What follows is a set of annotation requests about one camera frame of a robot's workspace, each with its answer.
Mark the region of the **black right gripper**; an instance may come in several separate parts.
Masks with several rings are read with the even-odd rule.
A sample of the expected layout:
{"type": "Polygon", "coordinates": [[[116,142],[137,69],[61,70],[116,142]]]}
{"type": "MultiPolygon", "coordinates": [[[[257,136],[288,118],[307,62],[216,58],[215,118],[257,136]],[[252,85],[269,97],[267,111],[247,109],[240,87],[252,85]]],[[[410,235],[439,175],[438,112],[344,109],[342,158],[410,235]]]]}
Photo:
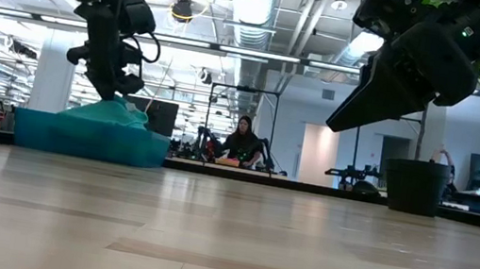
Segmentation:
{"type": "Polygon", "coordinates": [[[476,88],[472,63],[441,25],[418,23],[376,56],[368,57],[356,88],[327,118],[332,131],[398,120],[431,102],[453,106],[476,88]]]}

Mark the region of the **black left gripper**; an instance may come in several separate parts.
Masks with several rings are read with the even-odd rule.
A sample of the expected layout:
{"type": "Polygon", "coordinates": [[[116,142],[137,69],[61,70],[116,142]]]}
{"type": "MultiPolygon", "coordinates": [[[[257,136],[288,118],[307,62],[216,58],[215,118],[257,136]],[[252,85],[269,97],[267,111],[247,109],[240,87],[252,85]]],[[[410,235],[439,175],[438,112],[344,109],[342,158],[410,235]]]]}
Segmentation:
{"type": "Polygon", "coordinates": [[[142,88],[139,76],[126,74],[127,64],[141,63],[141,53],[120,40],[118,20],[109,7],[84,5],[74,9],[87,22],[88,39],[83,45],[72,47],[66,59],[77,65],[86,61],[85,76],[103,100],[111,101],[115,93],[132,94],[142,88]]]}

